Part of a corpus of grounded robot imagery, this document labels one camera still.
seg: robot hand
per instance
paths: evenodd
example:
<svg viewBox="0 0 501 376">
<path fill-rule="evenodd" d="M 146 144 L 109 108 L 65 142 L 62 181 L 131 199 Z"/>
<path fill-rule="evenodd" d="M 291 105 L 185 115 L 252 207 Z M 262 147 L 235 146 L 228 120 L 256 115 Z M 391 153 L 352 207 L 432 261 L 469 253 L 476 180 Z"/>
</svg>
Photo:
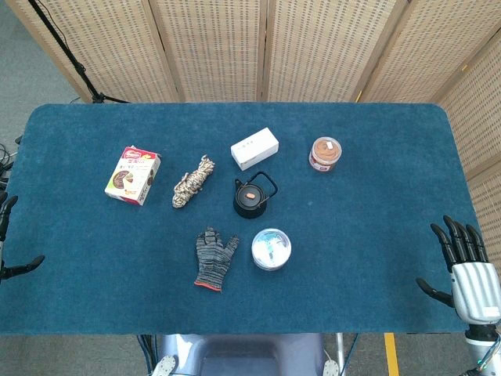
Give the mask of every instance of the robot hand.
<svg viewBox="0 0 501 376">
<path fill-rule="evenodd" d="M 32 262 L 23 266 L 14 266 L 12 268 L 4 267 L 5 263 L 2 258 L 3 242 L 5 241 L 7 235 L 7 227 L 9 226 L 10 211 L 17 202 L 17 196 L 12 196 L 7 200 L 7 193 L 0 193 L 0 260 L 2 264 L 0 265 L 0 282 L 2 280 L 8 280 L 11 277 L 18 276 L 20 274 L 25 274 L 31 270 L 37 269 L 38 266 L 44 261 L 45 256 L 40 255 L 36 257 Z"/>
<path fill-rule="evenodd" d="M 422 278 L 416 282 L 431 298 L 455 308 L 468 324 L 496 324 L 501 319 L 501 288 L 496 268 L 488 262 L 484 242 L 473 226 L 466 228 L 447 215 L 444 222 L 451 239 L 432 224 L 442 246 L 447 270 L 451 274 L 452 295 L 432 288 Z"/>
<path fill-rule="evenodd" d="M 452 295 L 435 290 L 422 278 L 416 282 L 425 294 L 455 308 L 470 325 L 465 335 L 475 368 L 462 376 L 501 374 L 501 337 L 496 331 L 501 319 L 501 288 L 496 268 L 488 262 L 484 242 L 473 226 L 465 228 L 447 215 L 444 222 L 451 239 L 440 226 L 432 224 L 431 229 L 442 246 Z"/>
</svg>

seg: metal stand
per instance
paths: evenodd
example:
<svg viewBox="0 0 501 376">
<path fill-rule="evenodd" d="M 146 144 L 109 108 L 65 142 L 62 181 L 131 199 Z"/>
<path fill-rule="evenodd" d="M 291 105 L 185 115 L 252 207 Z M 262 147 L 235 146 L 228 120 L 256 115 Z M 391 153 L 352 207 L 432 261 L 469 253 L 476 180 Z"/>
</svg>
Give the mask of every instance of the metal stand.
<svg viewBox="0 0 501 376">
<path fill-rule="evenodd" d="M 344 368 L 344 343 L 343 343 L 343 334 L 336 333 L 336 347 L 337 347 L 337 364 L 339 365 L 339 369 L 342 370 Z M 346 376 L 347 372 L 344 370 L 342 376 Z"/>
<path fill-rule="evenodd" d="M 88 90 L 92 94 L 92 102 L 93 103 L 104 103 L 105 100 L 110 100 L 110 101 L 116 102 L 116 103 L 128 103 L 125 100 L 113 98 L 112 96 L 107 96 L 107 95 L 97 91 L 96 87 L 91 83 L 91 81 L 87 77 L 87 74 L 85 73 L 85 67 L 83 66 L 82 63 L 78 62 L 77 58 L 71 52 L 68 45 L 63 41 L 63 39 L 61 39 L 61 37 L 57 33 L 56 29 L 54 29 L 54 26 L 50 23 L 49 19 L 45 15 L 45 13 L 43 13 L 40 6 L 38 6 L 37 1 L 36 0 L 28 0 L 28 2 L 33 7 L 34 11 L 38 14 L 41 21 L 44 23 L 44 25 L 49 29 L 50 34 L 54 37 L 54 39 L 56 40 L 59 47 L 61 47 L 61 49 L 66 54 L 66 56 L 68 57 L 70 62 L 73 64 L 75 70 L 80 75 L 81 79 L 84 80 L 85 84 L 88 87 Z"/>
</svg>

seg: cookie box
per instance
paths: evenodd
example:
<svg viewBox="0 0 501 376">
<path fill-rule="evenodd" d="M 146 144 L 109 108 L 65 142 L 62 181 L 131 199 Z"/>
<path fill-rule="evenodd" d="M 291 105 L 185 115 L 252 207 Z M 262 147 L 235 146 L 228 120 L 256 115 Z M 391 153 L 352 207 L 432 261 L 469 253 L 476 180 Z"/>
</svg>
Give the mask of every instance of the cookie box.
<svg viewBox="0 0 501 376">
<path fill-rule="evenodd" d="M 159 154 L 126 147 L 104 193 L 118 200 L 143 205 L 159 166 Z"/>
</svg>

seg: coiled rope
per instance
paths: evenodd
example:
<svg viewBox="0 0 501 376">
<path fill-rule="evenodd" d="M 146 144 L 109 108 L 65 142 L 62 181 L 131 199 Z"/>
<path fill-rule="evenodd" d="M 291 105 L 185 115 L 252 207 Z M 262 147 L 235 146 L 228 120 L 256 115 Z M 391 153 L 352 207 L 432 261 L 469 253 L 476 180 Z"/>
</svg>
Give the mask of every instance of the coiled rope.
<svg viewBox="0 0 501 376">
<path fill-rule="evenodd" d="M 202 184 L 204 184 L 205 179 L 214 171 L 215 165 L 207 155 L 204 155 L 198 164 L 198 168 L 191 174 L 187 172 L 174 187 L 172 206 L 177 209 L 182 208 L 191 197 L 200 192 Z"/>
</svg>

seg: cast iron teapot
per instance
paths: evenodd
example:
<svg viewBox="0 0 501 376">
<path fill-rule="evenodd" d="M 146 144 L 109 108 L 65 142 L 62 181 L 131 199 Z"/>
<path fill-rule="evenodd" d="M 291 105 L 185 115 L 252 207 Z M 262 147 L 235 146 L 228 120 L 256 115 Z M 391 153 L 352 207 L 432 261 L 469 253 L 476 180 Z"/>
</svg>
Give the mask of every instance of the cast iron teapot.
<svg viewBox="0 0 501 376">
<path fill-rule="evenodd" d="M 265 191 L 260 186 L 251 184 L 258 175 L 264 175 L 275 188 L 275 191 L 269 196 L 266 196 Z M 279 190 L 272 178 L 263 171 L 256 173 L 246 183 L 242 183 L 238 179 L 235 179 L 235 189 L 233 207 L 240 216 L 249 219 L 256 218 L 263 214 L 266 210 L 266 201 L 274 196 Z"/>
</svg>

